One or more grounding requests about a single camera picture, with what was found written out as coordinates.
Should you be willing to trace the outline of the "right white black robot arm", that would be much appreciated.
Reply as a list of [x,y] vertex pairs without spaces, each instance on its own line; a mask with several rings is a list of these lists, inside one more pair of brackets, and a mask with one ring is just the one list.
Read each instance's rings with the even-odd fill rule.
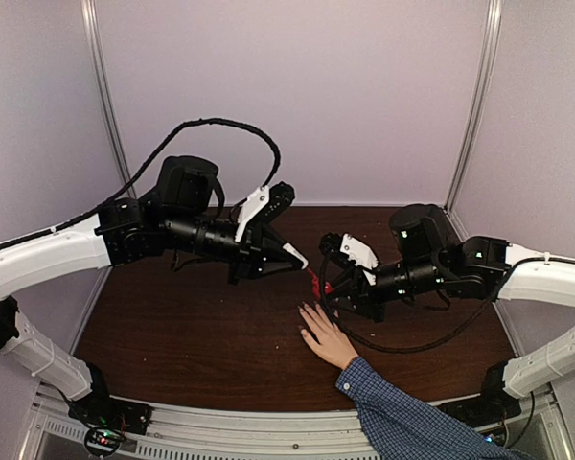
[[[329,233],[319,249],[340,274],[324,283],[322,300],[347,299],[355,314],[380,322],[391,301],[435,292],[446,298],[529,300],[575,308],[575,259],[503,239],[460,239],[445,210],[434,204],[402,207],[389,219],[401,260],[383,264],[350,234]],[[482,395],[472,402],[478,422],[493,422],[534,389],[575,371],[575,326],[525,356],[488,369]]]

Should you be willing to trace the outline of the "pale hand with long nails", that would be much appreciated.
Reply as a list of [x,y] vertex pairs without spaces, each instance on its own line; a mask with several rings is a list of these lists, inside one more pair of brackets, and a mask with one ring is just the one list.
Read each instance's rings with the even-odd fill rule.
[[347,335],[329,318],[319,304],[303,304],[298,312],[305,322],[300,335],[307,346],[322,360],[346,370],[358,353]]

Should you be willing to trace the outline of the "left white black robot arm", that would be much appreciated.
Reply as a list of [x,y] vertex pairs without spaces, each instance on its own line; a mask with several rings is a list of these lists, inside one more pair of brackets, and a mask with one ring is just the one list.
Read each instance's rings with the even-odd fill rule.
[[260,279],[307,268],[309,262],[270,223],[295,198],[280,182],[262,186],[236,221],[209,215],[212,196],[224,200],[216,164],[194,156],[164,160],[156,185],[141,198],[111,198],[77,223],[50,227],[0,243],[0,354],[11,355],[52,384],[99,426],[112,424],[119,406],[102,373],[40,333],[14,294],[68,274],[188,253],[198,262],[228,265],[228,281]]

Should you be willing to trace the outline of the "blue checked shirt forearm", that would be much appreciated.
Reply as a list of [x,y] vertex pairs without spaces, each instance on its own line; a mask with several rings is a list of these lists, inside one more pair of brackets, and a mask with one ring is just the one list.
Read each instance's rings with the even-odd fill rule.
[[528,459],[386,381],[362,357],[341,371],[338,389],[355,406],[361,429],[383,459]]

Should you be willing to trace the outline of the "white nail polish cap brush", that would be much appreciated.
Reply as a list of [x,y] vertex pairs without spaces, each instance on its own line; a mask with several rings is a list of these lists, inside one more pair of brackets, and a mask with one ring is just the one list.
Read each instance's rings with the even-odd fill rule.
[[283,250],[295,257],[302,265],[301,269],[305,270],[311,278],[311,291],[314,297],[320,298],[320,282],[317,274],[311,269],[308,259],[299,252],[291,243],[286,242],[282,246]]

